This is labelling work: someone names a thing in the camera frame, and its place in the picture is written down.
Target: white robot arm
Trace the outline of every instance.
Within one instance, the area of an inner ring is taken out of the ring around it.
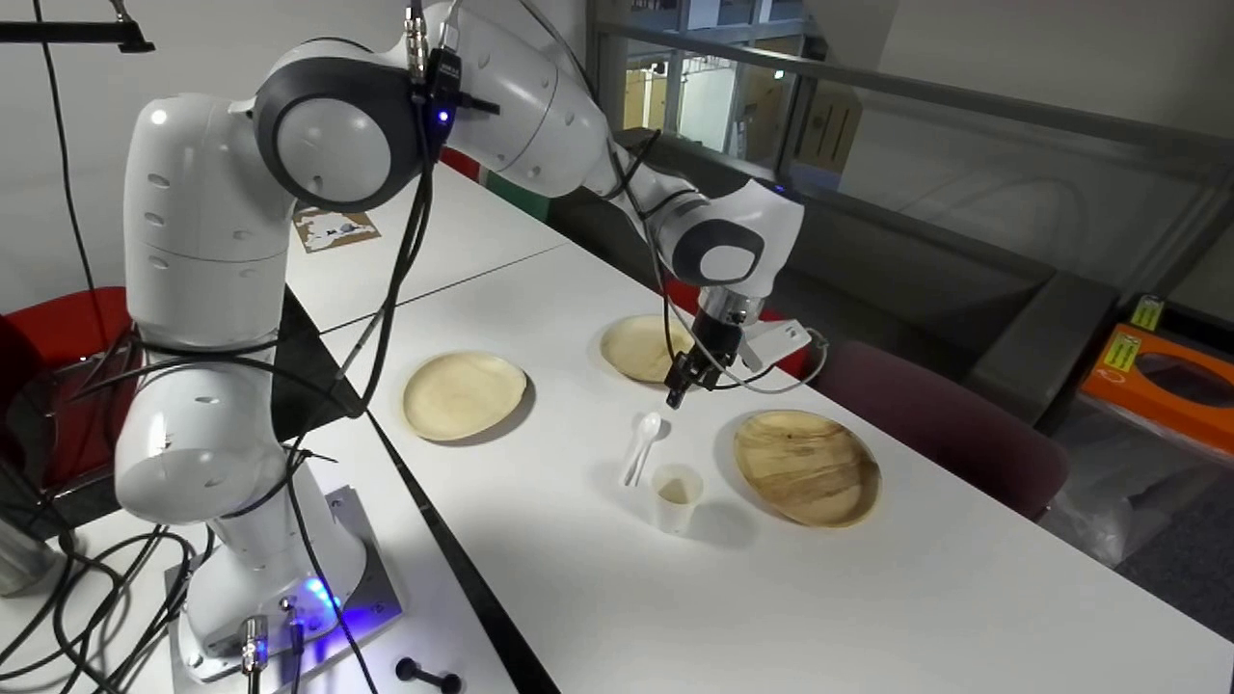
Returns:
[[[701,349],[669,380],[671,403],[733,362],[804,222],[800,204],[756,182],[707,199],[679,178],[629,169],[571,76],[466,6],[433,2],[391,55],[315,40],[288,50],[256,100],[189,94],[142,109],[124,194],[126,308],[142,344],[153,360],[243,349],[275,362],[292,199],[373,208],[444,144],[545,195],[580,182],[622,189],[615,204],[648,227],[662,267],[715,290],[696,324]],[[140,516],[220,532],[184,605],[203,656],[234,656],[256,618],[292,619],[311,640],[334,623],[327,601],[346,601],[361,578],[367,549],[301,469],[288,486],[334,590],[320,599],[280,474],[265,371],[189,362],[140,387],[116,443],[116,497]]]

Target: small cup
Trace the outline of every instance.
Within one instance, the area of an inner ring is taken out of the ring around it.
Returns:
[[[662,462],[651,469],[643,497],[656,527],[687,536],[701,500],[701,474],[696,466]]]

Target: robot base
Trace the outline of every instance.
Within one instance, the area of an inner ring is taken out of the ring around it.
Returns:
[[[381,564],[381,552],[373,552],[373,527],[372,516],[361,514],[356,488],[334,488],[327,493],[331,514],[340,516],[340,525],[346,525],[356,532],[356,540],[367,549],[367,572],[356,586],[356,592],[340,605],[356,642],[373,640],[385,623],[395,623],[403,618],[403,601],[395,592],[391,572]],[[189,619],[179,619],[179,628],[170,632],[170,651],[173,651],[173,683],[179,690],[201,690],[201,683],[216,683],[229,674],[238,674],[238,656],[234,660],[210,660],[189,628]],[[301,656],[275,656],[265,663],[265,683],[269,690],[288,687],[292,680],[310,680],[315,669],[323,669],[327,663],[350,656],[350,642],[342,637],[342,628],[306,642]]]

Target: round wooden plate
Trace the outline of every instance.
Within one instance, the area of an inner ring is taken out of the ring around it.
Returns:
[[[756,411],[738,429],[733,448],[754,493],[790,525],[855,525],[878,497],[868,448],[817,411]]]
[[[679,320],[669,320],[676,349],[691,349],[696,340]],[[604,362],[639,387],[662,387],[671,354],[662,345],[662,315],[629,315],[604,326],[601,336]]]
[[[511,424],[530,396],[530,372],[502,354],[450,349],[430,360],[403,394],[422,441],[466,443]]]

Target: chair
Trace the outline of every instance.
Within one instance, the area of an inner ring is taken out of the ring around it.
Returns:
[[[834,344],[813,388],[1036,520],[1068,466],[1052,441],[980,394],[868,344]]]
[[[0,315],[0,459],[32,469],[50,493],[112,466],[112,437],[131,387],[110,396],[75,396],[86,371],[68,372],[68,365],[110,349],[126,326],[120,286]]]

